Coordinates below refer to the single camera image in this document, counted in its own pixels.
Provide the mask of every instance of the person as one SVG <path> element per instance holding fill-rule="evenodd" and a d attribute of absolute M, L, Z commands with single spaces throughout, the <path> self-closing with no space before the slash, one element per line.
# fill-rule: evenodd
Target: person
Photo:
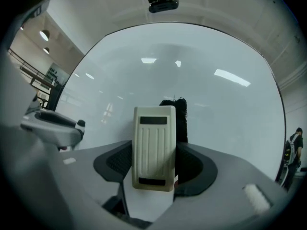
<path fill-rule="evenodd" d="M 292 141 L 295 136 L 295 140 L 293 141 L 294 148 L 295 148 L 295 157 L 291 164 L 288 165 L 288 175 L 284 182 L 284 188 L 289 191 L 289 188 L 292 184 L 295 172 L 297 168 L 300 166 L 301 163 L 301 154 L 303 148 L 303 130 L 301 128 L 297 128 L 296 132 L 290 137 L 290 141 Z"/>

